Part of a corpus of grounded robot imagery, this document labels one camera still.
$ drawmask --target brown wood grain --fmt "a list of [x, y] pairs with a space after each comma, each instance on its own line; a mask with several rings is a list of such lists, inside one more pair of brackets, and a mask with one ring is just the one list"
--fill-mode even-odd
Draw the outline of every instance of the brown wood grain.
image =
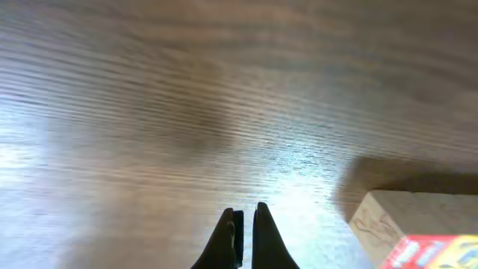
[[370, 267], [367, 190], [477, 192], [477, 26], [474, 0], [0, 1], [0, 268], [188, 268], [226, 207], [250, 268], [259, 201], [301, 268]]

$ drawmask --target red and yellow packaging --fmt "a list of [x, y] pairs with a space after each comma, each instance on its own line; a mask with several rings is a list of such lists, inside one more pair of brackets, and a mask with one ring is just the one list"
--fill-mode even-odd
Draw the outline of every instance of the red and yellow packaging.
[[381, 269], [478, 269], [478, 235], [409, 235]]

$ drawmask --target black object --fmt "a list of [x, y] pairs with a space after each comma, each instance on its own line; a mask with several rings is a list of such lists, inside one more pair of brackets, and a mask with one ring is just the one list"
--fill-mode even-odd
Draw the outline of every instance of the black object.
[[[217, 222], [206, 248], [191, 269], [236, 269], [242, 266], [242, 211], [226, 209]], [[257, 204], [252, 231], [252, 269], [299, 269], [282, 241], [267, 205]]]

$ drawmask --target wooden surface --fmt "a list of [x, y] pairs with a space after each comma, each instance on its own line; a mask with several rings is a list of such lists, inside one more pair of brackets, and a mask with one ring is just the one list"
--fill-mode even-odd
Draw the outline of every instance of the wooden surface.
[[188, 268], [234, 207], [250, 268], [264, 201], [301, 268], [369, 268], [368, 188], [476, 182], [477, 26], [475, 0], [1, 0], [0, 267]]

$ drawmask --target wooden table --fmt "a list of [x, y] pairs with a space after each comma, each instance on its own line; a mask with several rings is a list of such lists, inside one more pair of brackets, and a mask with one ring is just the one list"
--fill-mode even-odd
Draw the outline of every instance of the wooden table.
[[369, 268], [367, 190], [476, 192], [477, 75], [475, 0], [1, 0], [0, 267], [188, 268], [233, 207], [250, 268], [264, 201]]

